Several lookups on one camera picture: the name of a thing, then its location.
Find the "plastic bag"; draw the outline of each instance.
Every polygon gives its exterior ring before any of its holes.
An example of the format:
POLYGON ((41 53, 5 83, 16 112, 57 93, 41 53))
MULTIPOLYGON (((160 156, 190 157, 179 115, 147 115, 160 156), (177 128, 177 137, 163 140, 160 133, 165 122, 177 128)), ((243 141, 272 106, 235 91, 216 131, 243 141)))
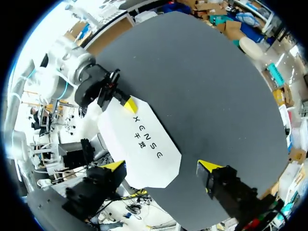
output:
POLYGON ((257 19, 252 15, 252 13, 238 13, 236 19, 242 23, 246 23, 250 26, 257 27, 260 25, 257 19))

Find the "robotic arm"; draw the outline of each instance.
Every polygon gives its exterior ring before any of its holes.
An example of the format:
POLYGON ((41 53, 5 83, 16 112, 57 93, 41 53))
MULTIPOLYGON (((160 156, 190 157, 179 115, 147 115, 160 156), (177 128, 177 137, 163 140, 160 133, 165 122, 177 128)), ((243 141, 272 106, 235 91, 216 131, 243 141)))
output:
POLYGON ((197 176, 201 178, 211 199, 216 198, 231 218, 236 218, 235 231, 262 231, 280 212, 284 203, 273 195, 257 198, 257 189, 250 188, 230 167, 199 160, 197 176))

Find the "white paper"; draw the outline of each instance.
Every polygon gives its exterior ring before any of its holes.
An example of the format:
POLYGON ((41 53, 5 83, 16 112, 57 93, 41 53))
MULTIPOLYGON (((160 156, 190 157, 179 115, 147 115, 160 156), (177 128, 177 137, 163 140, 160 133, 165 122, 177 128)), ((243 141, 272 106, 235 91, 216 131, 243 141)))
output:
POLYGON ((125 160, 131 187, 165 188, 178 175, 181 154, 148 103, 133 97, 133 114, 113 98, 98 121, 114 161, 125 160))

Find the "teal box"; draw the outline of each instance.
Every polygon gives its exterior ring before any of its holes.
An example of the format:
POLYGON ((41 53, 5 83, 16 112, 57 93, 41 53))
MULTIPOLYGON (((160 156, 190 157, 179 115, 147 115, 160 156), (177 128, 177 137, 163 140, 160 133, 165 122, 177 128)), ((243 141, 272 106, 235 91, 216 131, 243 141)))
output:
POLYGON ((210 23, 214 24, 215 26, 221 23, 225 23, 226 21, 233 21, 233 19, 225 15, 210 15, 210 23))
POLYGON ((278 87, 284 84, 284 79, 281 76, 280 72, 277 70, 274 63, 269 64, 267 70, 269 71, 270 75, 272 76, 278 87))
POLYGON ((235 46, 239 47, 240 46, 240 41, 239 40, 233 40, 232 41, 235 46))

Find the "black table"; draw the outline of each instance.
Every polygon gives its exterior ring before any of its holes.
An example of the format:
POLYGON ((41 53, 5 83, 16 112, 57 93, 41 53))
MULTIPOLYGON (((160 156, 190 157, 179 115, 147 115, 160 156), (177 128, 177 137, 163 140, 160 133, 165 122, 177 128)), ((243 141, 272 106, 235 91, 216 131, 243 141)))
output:
POLYGON ((149 103, 181 152, 174 181, 147 190, 182 227, 196 231, 228 217, 196 177, 198 159, 232 166, 259 194, 278 179, 288 152, 277 104, 248 58, 217 30, 167 13, 117 38, 97 63, 121 70, 121 89, 149 103))

